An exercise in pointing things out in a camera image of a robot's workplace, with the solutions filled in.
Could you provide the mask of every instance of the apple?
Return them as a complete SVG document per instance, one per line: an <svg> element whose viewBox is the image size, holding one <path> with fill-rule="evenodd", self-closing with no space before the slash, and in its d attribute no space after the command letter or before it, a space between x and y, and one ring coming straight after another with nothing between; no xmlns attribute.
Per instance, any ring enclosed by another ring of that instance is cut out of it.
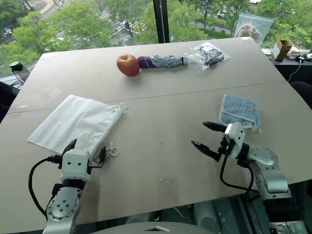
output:
<svg viewBox="0 0 312 234"><path fill-rule="evenodd" d="M127 76L135 76L140 71L138 60L133 55L121 55L117 59L118 69Z"/></svg>

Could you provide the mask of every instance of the small brown box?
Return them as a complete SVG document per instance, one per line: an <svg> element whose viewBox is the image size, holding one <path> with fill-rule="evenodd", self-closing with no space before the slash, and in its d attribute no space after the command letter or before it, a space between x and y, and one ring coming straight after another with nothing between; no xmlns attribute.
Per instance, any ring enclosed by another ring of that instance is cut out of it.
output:
<svg viewBox="0 0 312 234"><path fill-rule="evenodd" d="M273 59L276 61L283 61L292 46L289 40L278 39L272 50Z"/></svg>

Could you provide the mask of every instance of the blue towel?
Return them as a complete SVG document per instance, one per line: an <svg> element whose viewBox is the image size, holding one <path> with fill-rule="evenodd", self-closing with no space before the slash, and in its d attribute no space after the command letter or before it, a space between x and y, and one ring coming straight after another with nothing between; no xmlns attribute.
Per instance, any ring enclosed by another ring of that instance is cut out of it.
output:
<svg viewBox="0 0 312 234"><path fill-rule="evenodd" d="M245 129L260 133L260 114L256 103L247 98L225 94L221 104L219 122L227 126L240 122Z"/></svg>

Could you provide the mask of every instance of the white cable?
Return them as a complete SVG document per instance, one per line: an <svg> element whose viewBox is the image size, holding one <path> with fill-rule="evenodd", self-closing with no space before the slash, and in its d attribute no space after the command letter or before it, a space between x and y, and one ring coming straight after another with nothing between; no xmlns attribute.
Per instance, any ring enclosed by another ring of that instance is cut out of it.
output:
<svg viewBox="0 0 312 234"><path fill-rule="evenodd" d="M299 71L300 67L301 67L301 60L300 60L300 65L299 65L298 69L295 72L291 73L291 76L289 77L287 82L289 82L291 80L293 74L295 74L297 71Z"/></svg>
<svg viewBox="0 0 312 234"><path fill-rule="evenodd" d="M179 213L179 215L180 215L182 218L185 218L185 219L187 219L187 220L190 221L190 219L189 219L188 217L185 217L185 216L177 209L177 207L174 207L174 209Z"/></svg>

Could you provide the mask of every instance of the clear plastic bag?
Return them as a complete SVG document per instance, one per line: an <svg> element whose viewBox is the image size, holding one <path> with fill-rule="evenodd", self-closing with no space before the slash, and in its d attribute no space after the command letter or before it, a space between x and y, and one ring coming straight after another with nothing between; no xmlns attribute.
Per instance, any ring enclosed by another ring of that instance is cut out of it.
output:
<svg viewBox="0 0 312 234"><path fill-rule="evenodd" d="M186 54L189 63L199 64L202 70L230 58L228 54L209 42L205 42L195 48L188 45L181 45L180 48Z"/></svg>
<svg viewBox="0 0 312 234"><path fill-rule="evenodd" d="M267 35L273 19L240 14L234 37L252 37L257 44L261 44Z"/></svg>

